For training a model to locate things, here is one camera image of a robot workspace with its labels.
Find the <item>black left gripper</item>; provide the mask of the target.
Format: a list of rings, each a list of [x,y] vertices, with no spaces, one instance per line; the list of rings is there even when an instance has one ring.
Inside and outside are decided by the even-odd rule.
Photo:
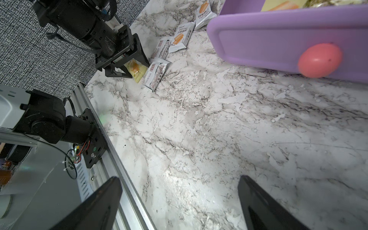
[[[132,75],[124,65],[132,59],[146,67],[150,66],[138,34],[132,34],[131,29],[124,25],[117,31],[113,55],[109,58],[96,55],[95,67],[100,71],[104,69],[106,77],[131,79]]]

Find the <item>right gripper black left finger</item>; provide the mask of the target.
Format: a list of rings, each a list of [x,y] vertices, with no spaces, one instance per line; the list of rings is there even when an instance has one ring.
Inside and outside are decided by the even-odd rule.
[[[118,177],[109,178],[75,210],[53,226],[53,230],[111,230],[122,195]]]

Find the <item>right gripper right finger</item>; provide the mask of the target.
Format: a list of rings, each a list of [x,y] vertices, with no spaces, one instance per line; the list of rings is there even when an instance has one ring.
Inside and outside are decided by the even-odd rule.
[[[238,195],[249,230],[308,229],[247,175],[240,177]]]

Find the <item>white cookie packet orange picture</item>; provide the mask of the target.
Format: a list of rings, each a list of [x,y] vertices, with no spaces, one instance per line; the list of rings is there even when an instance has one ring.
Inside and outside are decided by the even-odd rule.
[[[179,50],[186,49],[194,27],[195,22],[188,22],[179,25],[173,36],[173,39],[171,40],[168,52],[174,53]]]

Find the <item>white cookie packet top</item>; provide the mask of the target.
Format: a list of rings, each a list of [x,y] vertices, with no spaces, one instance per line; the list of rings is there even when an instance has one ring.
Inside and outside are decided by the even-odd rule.
[[[217,17],[217,14],[211,9],[211,2],[205,1],[197,8],[195,16],[194,30],[199,30],[202,27],[207,26],[212,19]]]

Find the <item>purple drawer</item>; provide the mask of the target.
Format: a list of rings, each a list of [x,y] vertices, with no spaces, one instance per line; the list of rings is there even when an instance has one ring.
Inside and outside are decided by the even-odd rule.
[[[301,73],[299,60],[320,44],[339,52],[328,78],[368,81],[368,7],[365,4],[262,11],[264,1],[225,1],[207,26],[220,58],[243,66]]]

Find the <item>yellow cookie packet with barcode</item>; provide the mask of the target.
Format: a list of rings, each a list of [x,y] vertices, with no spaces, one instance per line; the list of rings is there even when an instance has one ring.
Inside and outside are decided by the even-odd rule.
[[[295,10],[302,8],[307,0],[266,0],[261,11]]]

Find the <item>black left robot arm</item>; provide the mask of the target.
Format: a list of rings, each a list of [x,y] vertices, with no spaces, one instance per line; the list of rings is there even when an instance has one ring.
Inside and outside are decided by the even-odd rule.
[[[33,1],[33,10],[41,27],[52,25],[47,33],[66,42],[58,31],[62,28],[86,45],[81,48],[95,56],[95,67],[106,77],[133,78],[129,63],[149,67],[139,36],[120,22],[116,1]]]

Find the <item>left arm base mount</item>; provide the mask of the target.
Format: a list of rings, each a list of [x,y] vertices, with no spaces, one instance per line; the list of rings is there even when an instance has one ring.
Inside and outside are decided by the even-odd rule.
[[[20,105],[25,113],[14,132],[39,136],[51,144],[59,141],[81,144],[84,146],[81,156],[89,169],[101,159],[107,142],[91,109],[86,108],[78,117],[67,116],[59,98],[38,90],[25,94],[30,98]]]

